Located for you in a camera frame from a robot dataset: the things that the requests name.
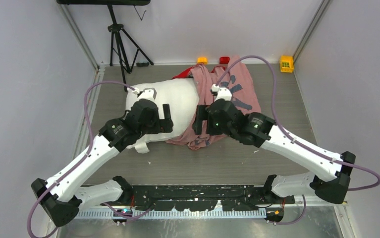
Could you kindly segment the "white pillow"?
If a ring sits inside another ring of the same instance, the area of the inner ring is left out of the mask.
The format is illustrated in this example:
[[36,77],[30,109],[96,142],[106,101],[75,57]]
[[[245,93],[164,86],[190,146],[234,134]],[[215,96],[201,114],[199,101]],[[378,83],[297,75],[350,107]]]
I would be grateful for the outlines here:
[[154,83],[134,85],[140,91],[155,90],[155,103],[163,118],[163,104],[169,104],[173,131],[171,133],[144,135],[127,149],[135,149],[138,153],[148,153],[147,144],[150,142],[167,141],[181,136],[188,128],[199,102],[199,95],[192,78],[172,79]]

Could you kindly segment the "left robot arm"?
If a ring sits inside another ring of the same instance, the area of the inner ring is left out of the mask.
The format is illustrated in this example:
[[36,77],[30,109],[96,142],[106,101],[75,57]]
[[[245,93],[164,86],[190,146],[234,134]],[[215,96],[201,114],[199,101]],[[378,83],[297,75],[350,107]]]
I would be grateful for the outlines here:
[[103,164],[147,134],[173,131],[169,104],[159,108],[154,101],[139,99],[120,118],[108,120],[89,146],[63,170],[48,178],[32,182],[38,203],[56,227],[63,227],[77,214],[105,202],[128,204],[133,187],[121,176],[83,187],[83,183]]

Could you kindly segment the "pink printed pillowcase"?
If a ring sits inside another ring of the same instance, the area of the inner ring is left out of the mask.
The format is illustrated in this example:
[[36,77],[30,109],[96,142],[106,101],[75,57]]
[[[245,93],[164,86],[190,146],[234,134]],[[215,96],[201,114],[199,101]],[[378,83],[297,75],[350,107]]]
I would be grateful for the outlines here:
[[[225,72],[240,56],[231,56],[227,66],[217,65],[212,70],[208,70],[203,64],[192,66],[172,80],[189,78],[196,86],[199,96],[198,105],[211,105],[219,99],[230,101],[243,114],[260,113],[261,107],[255,93],[252,76],[247,66],[238,62],[229,72]],[[207,147],[226,137],[226,135],[209,135],[206,133],[207,122],[203,121],[203,132],[196,135],[192,124],[195,120],[195,113],[189,125],[179,136],[166,141],[173,145],[186,145],[191,150],[198,150]]]

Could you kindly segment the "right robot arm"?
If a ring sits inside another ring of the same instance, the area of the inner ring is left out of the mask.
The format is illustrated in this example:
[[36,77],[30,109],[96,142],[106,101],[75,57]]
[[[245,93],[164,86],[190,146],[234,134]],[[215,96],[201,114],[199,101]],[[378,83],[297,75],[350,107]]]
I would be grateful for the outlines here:
[[244,145],[252,145],[280,154],[308,169],[292,176],[268,176],[263,199],[276,203],[292,195],[316,195],[333,204],[344,202],[350,184],[355,154],[327,151],[296,135],[283,133],[274,119],[258,112],[243,114],[234,104],[219,99],[211,105],[198,105],[194,132],[227,135]]

